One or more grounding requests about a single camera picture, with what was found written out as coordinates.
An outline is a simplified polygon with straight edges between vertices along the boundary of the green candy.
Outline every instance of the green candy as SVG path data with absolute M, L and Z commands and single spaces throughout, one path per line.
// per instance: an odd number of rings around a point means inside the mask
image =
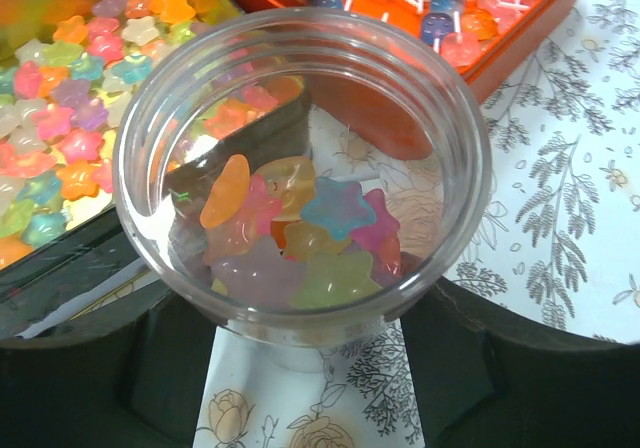
M 0 238 L 21 233 L 31 221 L 31 215 L 36 209 L 33 200 L 21 200 L 11 203 L 9 209 L 2 217 L 0 225 Z

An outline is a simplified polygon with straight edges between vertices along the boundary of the orange container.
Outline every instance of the orange container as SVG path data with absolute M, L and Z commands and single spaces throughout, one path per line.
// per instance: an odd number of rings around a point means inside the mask
M 301 0 L 236 0 L 248 12 L 270 8 L 301 6 Z M 568 15 L 576 0 L 540 0 L 528 10 L 522 19 L 507 33 L 498 37 L 484 54 L 471 66 L 459 69 L 459 73 L 471 87 L 479 102 L 483 102 L 515 70 L 520 63 L 553 31 Z M 372 8 L 373 2 L 358 2 L 364 11 L 385 9 Z M 374 11 L 372 16 L 381 13 Z M 395 23 L 412 34 L 417 34 L 416 21 L 401 19 Z

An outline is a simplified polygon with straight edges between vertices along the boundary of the orange tray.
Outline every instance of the orange tray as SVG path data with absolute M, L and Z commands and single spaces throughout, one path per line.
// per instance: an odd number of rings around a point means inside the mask
M 236 0 L 247 12 L 302 6 L 301 0 Z M 520 63 L 558 26 L 568 15 L 576 0 L 540 0 L 507 33 L 498 37 L 471 66 L 461 68 L 459 73 L 471 87 L 476 99 L 484 101 L 515 70 Z M 414 35 L 418 34 L 416 16 L 394 16 L 406 10 L 401 3 L 370 2 L 355 0 L 354 12 L 380 17 L 390 14 L 390 21 Z

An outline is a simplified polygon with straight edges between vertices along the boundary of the pink star candy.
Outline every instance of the pink star candy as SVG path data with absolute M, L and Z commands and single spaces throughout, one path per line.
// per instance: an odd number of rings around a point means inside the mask
M 36 98 L 43 76 L 38 70 L 38 65 L 33 61 L 27 61 L 18 68 L 13 78 L 13 88 L 16 95 L 22 98 Z
M 32 114 L 31 121 L 38 128 L 38 137 L 44 141 L 69 133 L 71 130 L 71 115 L 73 115 L 73 108 L 50 103 L 44 110 L 36 111 Z
M 109 158 L 100 162 L 98 169 L 91 173 L 91 179 L 98 183 L 105 193 L 113 193 L 113 168 Z
M 78 160 L 93 161 L 98 158 L 98 147 L 102 144 L 100 133 L 89 133 L 76 128 L 69 133 L 64 140 L 58 143 L 57 148 L 64 155 L 68 164 Z

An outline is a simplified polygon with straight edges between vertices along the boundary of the blue star candy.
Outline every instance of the blue star candy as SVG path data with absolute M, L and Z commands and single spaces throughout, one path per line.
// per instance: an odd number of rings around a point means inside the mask
M 83 53 L 76 61 L 69 64 L 69 68 L 73 80 L 99 80 L 102 78 L 104 58 Z
M 316 196 L 302 208 L 300 218 L 323 227 L 334 240 L 343 241 L 352 230 L 373 225 L 376 212 L 362 196 L 360 183 L 321 176 L 316 179 Z
M 62 235 L 66 224 L 67 219 L 62 213 L 33 215 L 29 226 L 22 233 L 22 241 L 34 248 L 40 248 Z
M 24 183 L 24 188 L 18 193 L 16 199 L 33 200 L 38 205 L 44 206 L 56 194 L 60 192 L 62 182 L 58 179 L 53 171 L 45 171 L 41 175 L 29 178 Z
M 0 95 L 13 95 L 13 76 L 18 68 L 0 68 Z
M 144 80 L 151 73 L 151 57 L 134 53 L 111 68 L 111 73 L 133 85 Z

